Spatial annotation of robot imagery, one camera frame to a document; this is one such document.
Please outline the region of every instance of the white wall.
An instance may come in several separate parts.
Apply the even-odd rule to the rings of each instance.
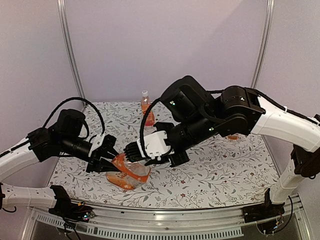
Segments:
[[[0,1],[0,84],[0,152],[42,126],[62,100],[78,95],[56,0]],[[4,182],[44,187],[55,163],[48,159]],[[12,214],[0,211],[0,239],[19,239],[25,214],[22,207]]]
[[[320,114],[320,1],[277,0],[258,88],[278,103]],[[283,171],[292,145],[268,138]],[[299,187],[314,239],[320,237],[320,175]]]
[[[249,86],[267,0],[66,1],[86,97],[155,99],[192,75],[205,88]]]

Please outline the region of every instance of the white bottle cap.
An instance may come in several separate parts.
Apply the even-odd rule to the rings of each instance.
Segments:
[[[143,90],[142,91],[142,97],[148,97],[148,91],[147,90]]]

